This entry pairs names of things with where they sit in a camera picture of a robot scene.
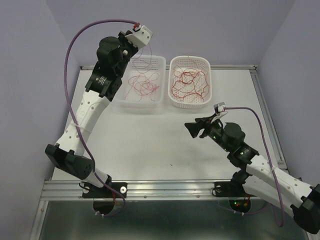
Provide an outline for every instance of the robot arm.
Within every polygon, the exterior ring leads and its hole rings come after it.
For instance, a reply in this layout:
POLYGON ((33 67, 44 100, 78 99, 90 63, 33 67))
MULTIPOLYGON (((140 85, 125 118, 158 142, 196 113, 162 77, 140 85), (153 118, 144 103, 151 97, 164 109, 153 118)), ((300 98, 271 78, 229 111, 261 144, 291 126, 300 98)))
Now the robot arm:
POLYGON ((72 121, 56 144, 48 144, 45 149, 55 167, 98 188, 102 188, 103 184, 95 174, 110 184, 111 177, 100 171, 92 159, 84 157, 85 149, 76 127, 87 142, 101 113, 120 88, 128 62, 149 43, 152 35, 146 26, 139 25, 134 26, 133 31, 120 32, 118 37, 109 36, 100 41, 96 53, 98 62, 75 114, 77 126, 72 121))
POLYGON ((258 151, 244 142, 246 134, 238 124, 229 122, 223 126, 220 118, 227 114, 224 108, 224 103, 220 103, 215 106, 214 115, 196 118, 194 123, 184 125, 193 138, 196 138, 204 129, 200 138, 209 136, 229 153, 227 158, 235 167, 241 169, 233 175, 231 180, 236 188, 279 207, 279 196, 272 173, 274 171, 284 210, 301 228, 316 234, 320 230, 320 184, 313 187, 278 167, 271 168, 258 151))

